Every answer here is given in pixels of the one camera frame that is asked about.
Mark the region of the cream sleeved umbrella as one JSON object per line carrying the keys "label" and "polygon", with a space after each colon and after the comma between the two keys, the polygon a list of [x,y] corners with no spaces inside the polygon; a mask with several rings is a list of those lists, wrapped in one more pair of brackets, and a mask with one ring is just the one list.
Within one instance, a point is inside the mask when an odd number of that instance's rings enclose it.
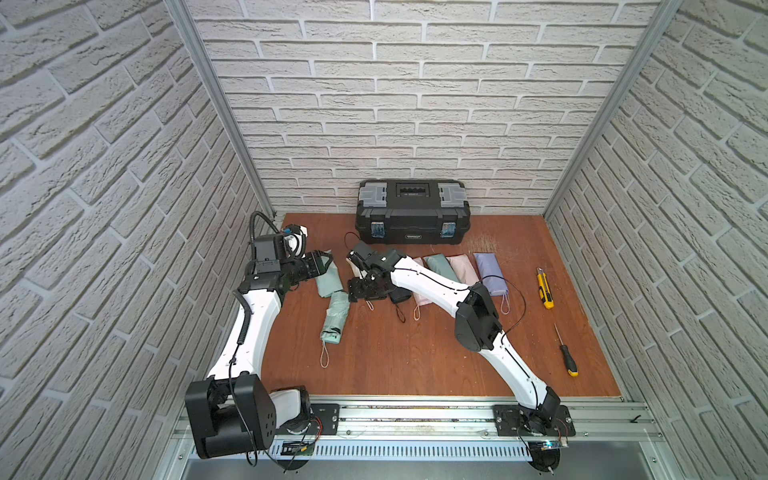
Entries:
{"label": "cream sleeved umbrella", "polygon": [[362,278],[363,277],[363,274],[361,273],[360,269],[352,262],[352,260],[350,258],[346,258],[346,262],[349,264],[349,266],[350,266],[350,268],[352,270],[352,273],[353,273],[353,275],[356,278]]}

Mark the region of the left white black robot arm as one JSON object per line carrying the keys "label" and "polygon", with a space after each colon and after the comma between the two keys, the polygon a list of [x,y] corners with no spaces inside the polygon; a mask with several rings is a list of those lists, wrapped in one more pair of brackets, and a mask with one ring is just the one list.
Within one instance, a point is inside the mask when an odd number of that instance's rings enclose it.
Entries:
{"label": "left white black robot arm", "polygon": [[207,377],[185,393],[197,455],[202,459],[269,449],[281,428],[305,432],[314,421],[305,387],[268,392],[263,358],[286,294],[327,272],[333,256],[321,250],[300,258],[250,262],[234,291],[239,311],[223,352]]}

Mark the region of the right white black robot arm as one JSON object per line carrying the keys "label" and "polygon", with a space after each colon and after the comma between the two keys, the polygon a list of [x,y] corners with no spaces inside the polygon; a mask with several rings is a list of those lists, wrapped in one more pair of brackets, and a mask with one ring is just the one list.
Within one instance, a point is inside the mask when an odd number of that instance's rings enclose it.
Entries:
{"label": "right white black robot arm", "polygon": [[483,283],[452,281],[398,250],[378,252],[364,242],[357,243],[347,259],[360,273],[350,284],[352,302],[381,299],[397,288],[427,298],[453,316],[457,341],[485,358],[512,390],[521,428],[534,435],[546,435],[553,428],[560,397],[516,352]]}

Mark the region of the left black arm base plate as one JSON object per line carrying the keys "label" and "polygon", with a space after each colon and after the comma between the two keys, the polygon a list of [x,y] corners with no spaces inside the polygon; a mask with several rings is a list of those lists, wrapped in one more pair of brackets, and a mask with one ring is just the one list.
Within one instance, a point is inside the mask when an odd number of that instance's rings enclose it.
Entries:
{"label": "left black arm base plate", "polygon": [[276,436],[293,435],[307,438],[320,436],[335,436],[340,420],[340,405],[338,403],[311,404],[311,415],[307,421],[288,422],[275,432]]}

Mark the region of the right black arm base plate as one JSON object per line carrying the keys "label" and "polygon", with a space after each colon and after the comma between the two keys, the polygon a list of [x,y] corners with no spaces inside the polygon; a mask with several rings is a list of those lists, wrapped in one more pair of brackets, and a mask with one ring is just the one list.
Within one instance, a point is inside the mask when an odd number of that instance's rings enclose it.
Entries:
{"label": "right black arm base plate", "polygon": [[500,437],[573,437],[576,429],[567,406],[554,411],[530,410],[519,405],[494,405],[492,412]]}

